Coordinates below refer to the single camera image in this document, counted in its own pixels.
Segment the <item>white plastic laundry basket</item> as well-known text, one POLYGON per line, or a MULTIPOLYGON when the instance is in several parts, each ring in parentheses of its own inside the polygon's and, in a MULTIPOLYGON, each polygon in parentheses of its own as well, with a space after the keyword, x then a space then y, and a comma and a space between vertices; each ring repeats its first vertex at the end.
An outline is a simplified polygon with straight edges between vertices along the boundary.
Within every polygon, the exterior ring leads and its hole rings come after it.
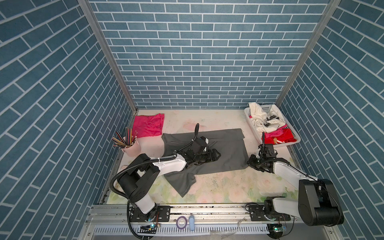
MULTIPOLYGON (((269 108, 272 106, 272 105, 261 105, 263 110, 268 112, 269 111, 269 108)), ((246 121, 248 122, 248 125, 250 126, 255 138, 257 139, 258 143, 261 143, 262 142, 262 137, 264 136, 264 133, 258 133, 254 127, 251 125, 251 121, 250 121, 250 107, 248 106, 247 108, 244 109, 244 113, 246 115, 246 121)), ((285 143, 285 144, 280 144, 280 145, 276 145, 276 146, 288 146, 288 145, 293 145, 293 144, 296 144, 296 143, 299 143, 301 141, 301 138, 299 136, 299 134, 296 132, 296 130, 294 129, 294 127, 289 123, 288 119, 284 116, 285 120, 286 120, 286 123, 287 123, 287 127, 285 129, 290 129, 295 137, 295 139, 297 140, 295 143, 285 143)))

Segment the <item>grey t shirt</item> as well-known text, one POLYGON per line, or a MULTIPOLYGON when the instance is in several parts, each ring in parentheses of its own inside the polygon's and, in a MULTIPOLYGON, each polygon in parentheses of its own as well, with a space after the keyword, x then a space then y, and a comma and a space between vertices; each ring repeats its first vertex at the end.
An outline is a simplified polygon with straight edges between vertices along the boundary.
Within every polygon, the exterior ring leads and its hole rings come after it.
POLYGON ((198 136, 207 138, 208 148, 216 149, 221 156, 215 162, 164 175, 181 197, 184 197, 191 186, 197 182, 196 175, 243 170, 248 166, 249 157, 241 129, 200 132, 198 136))

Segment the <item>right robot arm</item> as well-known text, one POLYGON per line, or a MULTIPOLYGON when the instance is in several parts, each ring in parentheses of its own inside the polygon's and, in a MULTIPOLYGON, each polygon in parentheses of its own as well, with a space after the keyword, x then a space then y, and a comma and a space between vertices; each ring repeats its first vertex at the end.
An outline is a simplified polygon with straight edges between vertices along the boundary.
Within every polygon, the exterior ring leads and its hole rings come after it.
POLYGON ((275 174, 286 180, 298 191, 297 200, 268 197, 264 213, 268 219, 279 215, 298 217, 308 226, 333 227, 344 223, 338 193, 332 181, 318 179, 294 167, 288 160, 277 157, 273 145, 259 146, 258 155, 251 155, 249 167, 263 173, 275 174))

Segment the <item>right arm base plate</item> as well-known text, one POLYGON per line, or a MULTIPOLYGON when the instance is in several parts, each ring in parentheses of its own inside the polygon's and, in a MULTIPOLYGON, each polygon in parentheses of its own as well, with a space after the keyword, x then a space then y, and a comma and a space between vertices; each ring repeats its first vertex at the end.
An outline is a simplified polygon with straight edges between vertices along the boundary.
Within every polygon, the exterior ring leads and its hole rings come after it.
POLYGON ((265 206, 257 203, 248 203, 244 206, 245 210, 250 214, 252 222, 260 221, 290 221, 291 216, 275 212, 273 207, 265 206))

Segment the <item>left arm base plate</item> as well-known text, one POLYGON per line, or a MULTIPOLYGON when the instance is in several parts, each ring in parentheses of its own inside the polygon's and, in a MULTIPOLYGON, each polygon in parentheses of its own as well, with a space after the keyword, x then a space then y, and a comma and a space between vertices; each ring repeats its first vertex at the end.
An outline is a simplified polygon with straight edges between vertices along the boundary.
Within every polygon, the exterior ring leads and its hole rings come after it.
POLYGON ((129 210, 129 220, 131 222, 168 222, 170 219, 170 206, 157 206, 144 214, 138 207, 131 207, 129 210))

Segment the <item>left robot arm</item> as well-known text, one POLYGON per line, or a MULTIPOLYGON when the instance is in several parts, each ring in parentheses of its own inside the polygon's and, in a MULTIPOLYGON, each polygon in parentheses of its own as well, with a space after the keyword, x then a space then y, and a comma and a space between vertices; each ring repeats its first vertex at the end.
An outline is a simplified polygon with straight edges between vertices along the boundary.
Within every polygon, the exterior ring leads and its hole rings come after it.
POLYGON ((216 162, 220 157, 216 149, 208 147, 208 139, 194 138, 171 156, 151 159, 146 154, 140 154, 112 178, 110 189, 147 215, 157 208, 149 190, 159 176, 216 162))

